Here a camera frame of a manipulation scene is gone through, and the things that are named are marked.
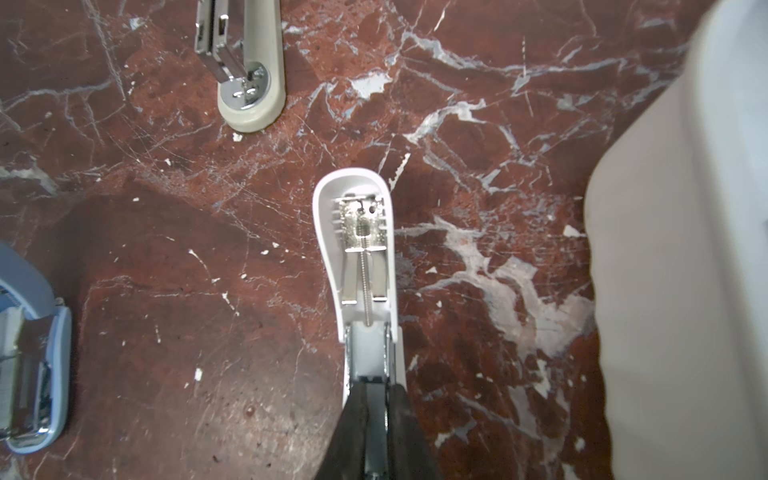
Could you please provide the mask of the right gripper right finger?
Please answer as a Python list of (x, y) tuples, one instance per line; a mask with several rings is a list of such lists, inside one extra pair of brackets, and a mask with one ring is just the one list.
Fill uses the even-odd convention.
[(442, 479), (438, 464), (401, 384), (388, 389), (388, 464), (391, 479)]

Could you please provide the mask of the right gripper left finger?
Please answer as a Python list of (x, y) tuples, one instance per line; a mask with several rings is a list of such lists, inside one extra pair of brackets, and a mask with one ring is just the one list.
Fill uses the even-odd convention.
[(365, 475), (367, 387), (352, 386), (315, 480), (360, 480)]

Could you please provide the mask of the white mini stapler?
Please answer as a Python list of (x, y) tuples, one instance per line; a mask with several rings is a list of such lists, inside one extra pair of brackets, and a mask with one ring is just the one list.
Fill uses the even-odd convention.
[(343, 398), (358, 390), (366, 401), (363, 476), (392, 479), (389, 390), (405, 373), (389, 188), (365, 168), (331, 172), (315, 188), (313, 219), (344, 346)]

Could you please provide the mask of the blue mini stapler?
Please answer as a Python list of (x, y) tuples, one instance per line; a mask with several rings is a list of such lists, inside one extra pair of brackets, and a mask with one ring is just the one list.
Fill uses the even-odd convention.
[(19, 455), (50, 446), (69, 410), (72, 313), (47, 279), (1, 245), (1, 441)]

